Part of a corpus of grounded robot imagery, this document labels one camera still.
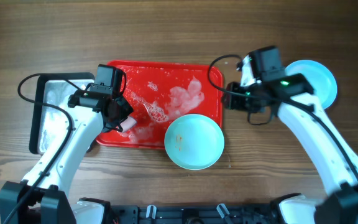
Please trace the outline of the pink sponge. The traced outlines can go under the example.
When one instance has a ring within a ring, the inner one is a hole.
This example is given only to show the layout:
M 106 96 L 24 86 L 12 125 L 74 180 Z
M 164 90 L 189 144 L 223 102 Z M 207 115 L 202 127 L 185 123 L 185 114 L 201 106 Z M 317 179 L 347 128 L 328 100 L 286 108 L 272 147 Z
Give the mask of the pink sponge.
M 120 122 L 120 124 L 119 124 L 121 132 L 124 133 L 124 132 L 128 131 L 133 126 L 135 126 L 136 123 L 137 123 L 137 121 L 133 117 L 128 116 L 124 121 Z

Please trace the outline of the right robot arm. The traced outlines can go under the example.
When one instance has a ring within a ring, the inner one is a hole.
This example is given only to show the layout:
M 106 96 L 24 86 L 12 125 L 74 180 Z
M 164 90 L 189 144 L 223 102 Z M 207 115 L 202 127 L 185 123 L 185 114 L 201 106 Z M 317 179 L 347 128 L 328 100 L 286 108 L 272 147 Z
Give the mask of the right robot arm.
M 337 96 L 333 74 L 318 62 L 284 66 L 278 48 L 264 47 L 239 59 L 239 82 L 228 84 L 223 104 L 256 114 L 270 110 L 303 146 L 316 167 L 326 198 L 291 194 L 271 203 L 275 223 L 358 223 L 358 155 L 326 114 Z

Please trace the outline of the light blue plate top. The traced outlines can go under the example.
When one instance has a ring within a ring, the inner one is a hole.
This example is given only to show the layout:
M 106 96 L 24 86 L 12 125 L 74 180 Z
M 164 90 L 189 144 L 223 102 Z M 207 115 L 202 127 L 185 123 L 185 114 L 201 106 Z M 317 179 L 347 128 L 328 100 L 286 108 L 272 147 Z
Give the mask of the light blue plate top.
M 337 97 L 337 82 L 331 71 L 314 60 L 297 60 L 285 68 L 287 75 L 300 73 L 314 88 L 323 109 L 329 108 Z

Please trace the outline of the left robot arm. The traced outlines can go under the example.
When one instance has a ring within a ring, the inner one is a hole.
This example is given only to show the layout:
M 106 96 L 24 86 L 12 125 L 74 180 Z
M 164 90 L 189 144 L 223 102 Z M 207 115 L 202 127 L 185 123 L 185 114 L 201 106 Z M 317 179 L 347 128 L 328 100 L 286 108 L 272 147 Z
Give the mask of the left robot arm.
M 83 198 L 70 205 L 67 196 L 74 175 L 91 143 L 101 133 L 131 129 L 133 108 L 124 98 L 127 75 L 121 69 L 99 65 L 94 82 L 77 88 L 68 108 L 52 105 L 67 120 L 60 146 L 49 149 L 19 182 L 0 190 L 2 223 L 118 223 L 105 200 Z

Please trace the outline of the light blue plate bottom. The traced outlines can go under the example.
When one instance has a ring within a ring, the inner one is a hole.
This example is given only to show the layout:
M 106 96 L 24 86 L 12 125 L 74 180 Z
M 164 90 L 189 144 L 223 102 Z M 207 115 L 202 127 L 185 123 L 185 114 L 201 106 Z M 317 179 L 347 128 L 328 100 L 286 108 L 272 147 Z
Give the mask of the light blue plate bottom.
M 211 118 L 187 114 L 169 125 L 164 137 L 168 157 L 177 166 L 202 170 L 215 164 L 223 154 L 224 134 Z

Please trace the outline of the light blue plate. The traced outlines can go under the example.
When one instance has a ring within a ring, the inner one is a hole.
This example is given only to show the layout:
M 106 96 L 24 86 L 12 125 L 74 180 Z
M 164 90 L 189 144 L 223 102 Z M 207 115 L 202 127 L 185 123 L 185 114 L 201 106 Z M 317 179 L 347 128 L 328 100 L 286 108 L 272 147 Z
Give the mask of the light blue plate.
M 187 114 L 169 125 L 164 137 L 168 157 L 177 166 L 202 170 L 215 164 L 223 154 L 224 134 L 211 118 Z
M 329 108 L 337 97 L 337 82 L 331 71 L 314 60 L 297 60 L 285 68 L 287 75 L 300 73 L 314 88 L 323 109 Z

